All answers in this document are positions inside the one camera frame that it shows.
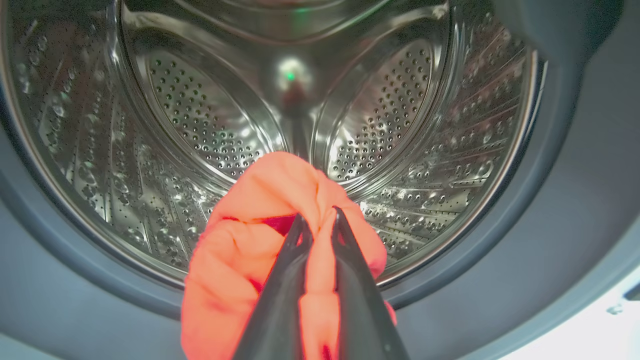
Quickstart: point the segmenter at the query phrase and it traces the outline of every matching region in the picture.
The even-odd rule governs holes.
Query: crumpled fabric
[[[256,161],[211,213],[193,253],[182,302],[182,348],[190,360],[232,359],[297,213],[314,241],[300,298],[306,360],[338,359],[340,304],[331,233],[342,208],[377,278],[387,251],[344,189],[306,161],[274,152]],[[393,310],[387,305],[395,323]]]

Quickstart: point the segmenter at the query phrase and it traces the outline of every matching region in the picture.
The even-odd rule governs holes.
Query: stainless steel drum
[[[499,196],[543,80],[478,1],[63,3],[3,15],[16,145],[70,221],[177,286],[211,209],[273,151],[360,204],[391,284]]]

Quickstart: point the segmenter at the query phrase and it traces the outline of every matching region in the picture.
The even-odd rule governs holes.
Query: cloth
[[[299,301],[305,359],[338,359],[333,206],[345,213],[376,278],[385,268],[386,248],[340,185],[286,152],[267,154],[247,169],[213,209],[189,266],[182,303],[182,348],[190,360],[233,357],[297,213],[314,237],[306,293]],[[393,310],[387,308],[395,323]]]

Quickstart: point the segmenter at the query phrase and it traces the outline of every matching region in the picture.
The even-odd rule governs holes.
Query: black tongs
[[[333,224],[340,298],[340,360],[409,359],[382,296],[340,208]],[[303,359],[298,300],[313,241],[298,214],[238,344],[234,360]]]

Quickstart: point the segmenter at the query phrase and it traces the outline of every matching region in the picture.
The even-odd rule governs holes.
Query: washing machine
[[[360,205],[412,359],[500,358],[640,265],[638,1],[0,11],[0,329],[43,353],[184,359],[198,235],[275,151]]]

